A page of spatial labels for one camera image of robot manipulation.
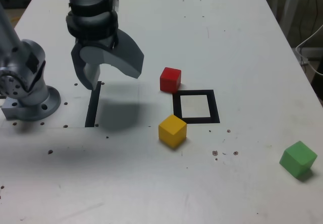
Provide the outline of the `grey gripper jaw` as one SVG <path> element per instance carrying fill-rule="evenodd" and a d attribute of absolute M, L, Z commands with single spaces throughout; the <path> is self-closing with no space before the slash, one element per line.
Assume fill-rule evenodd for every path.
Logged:
<path fill-rule="evenodd" d="M 86 63 L 80 57 L 82 45 L 76 43 L 71 51 L 74 69 L 79 81 L 88 90 L 95 90 L 100 75 L 99 65 Z"/>
<path fill-rule="evenodd" d="M 93 65 L 108 64 L 123 74 L 138 78 L 142 72 L 144 54 L 136 42 L 124 31 L 117 30 L 118 45 L 113 49 L 86 46 L 81 49 L 80 57 Z"/>

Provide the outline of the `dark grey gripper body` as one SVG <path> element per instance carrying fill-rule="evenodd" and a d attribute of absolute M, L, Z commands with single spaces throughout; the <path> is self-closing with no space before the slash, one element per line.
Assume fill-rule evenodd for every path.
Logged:
<path fill-rule="evenodd" d="M 113 49 L 118 45 L 117 37 L 109 37 L 102 40 L 76 39 L 75 48 L 82 49 L 86 46 L 97 47 L 101 49 Z"/>

